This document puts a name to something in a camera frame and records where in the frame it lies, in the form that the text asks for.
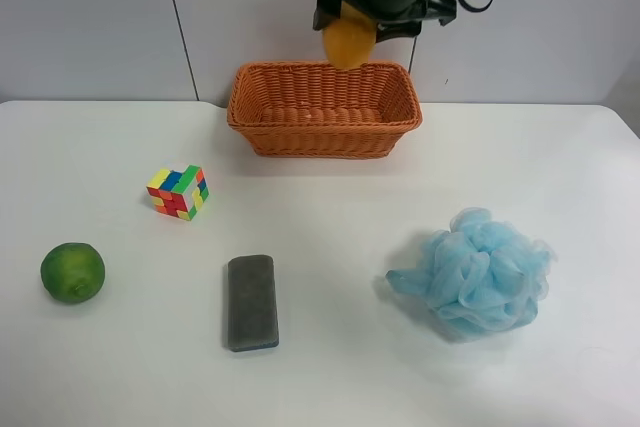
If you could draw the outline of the yellow mango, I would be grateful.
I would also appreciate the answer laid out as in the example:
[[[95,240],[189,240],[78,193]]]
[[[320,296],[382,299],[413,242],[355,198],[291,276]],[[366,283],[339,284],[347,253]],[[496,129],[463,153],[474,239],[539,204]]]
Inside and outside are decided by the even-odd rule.
[[[367,62],[376,44],[377,23],[342,2],[340,16],[322,31],[328,62],[338,70],[352,70]]]

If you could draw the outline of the orange woven basket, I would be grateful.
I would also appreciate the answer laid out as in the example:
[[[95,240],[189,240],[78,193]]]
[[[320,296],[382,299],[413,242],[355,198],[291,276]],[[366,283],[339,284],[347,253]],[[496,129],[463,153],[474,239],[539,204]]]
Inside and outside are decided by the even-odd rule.
[[[228,125],[266,157],[378,159],[421,122],[409,73],[387,61],[248,63],[227,107]]]

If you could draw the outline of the green lemon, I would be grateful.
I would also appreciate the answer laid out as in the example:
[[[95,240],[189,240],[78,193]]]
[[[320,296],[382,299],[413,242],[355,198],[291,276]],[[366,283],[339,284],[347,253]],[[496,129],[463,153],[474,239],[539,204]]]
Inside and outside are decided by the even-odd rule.
[[[105,264],[99,252],[87,243],[63,243],[53,248],[40,267],[41,281],[56,301],[85,302],[102,289]]]

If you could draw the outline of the colourful puzzle cube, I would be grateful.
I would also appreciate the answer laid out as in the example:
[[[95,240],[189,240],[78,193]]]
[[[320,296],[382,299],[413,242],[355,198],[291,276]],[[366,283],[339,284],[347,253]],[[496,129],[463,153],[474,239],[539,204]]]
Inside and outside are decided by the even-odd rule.
[[[182,172],[161,169],[146,190],[157,212],[185,221],[193,220],[209,197],[204,172],[196,165],[188,165]]]

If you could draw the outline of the blue mesh bath sponge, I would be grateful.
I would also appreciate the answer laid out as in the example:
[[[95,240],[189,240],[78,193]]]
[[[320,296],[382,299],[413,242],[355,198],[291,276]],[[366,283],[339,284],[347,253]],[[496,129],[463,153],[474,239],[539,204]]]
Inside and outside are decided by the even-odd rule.
[[[391,269],[397,294],[424,304],[449,338],[468,342],[531,324],[548,293],[552,249],[489,210],[471,208],[419,247],[413,268]]]

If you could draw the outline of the grey board eraser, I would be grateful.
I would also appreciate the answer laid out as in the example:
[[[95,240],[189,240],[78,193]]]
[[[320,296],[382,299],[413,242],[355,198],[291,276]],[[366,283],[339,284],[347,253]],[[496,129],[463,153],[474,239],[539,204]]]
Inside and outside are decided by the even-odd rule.
[[[226,344],[232,352],[279,345],[275,269],[271,256],[241,256],[227,263]]]

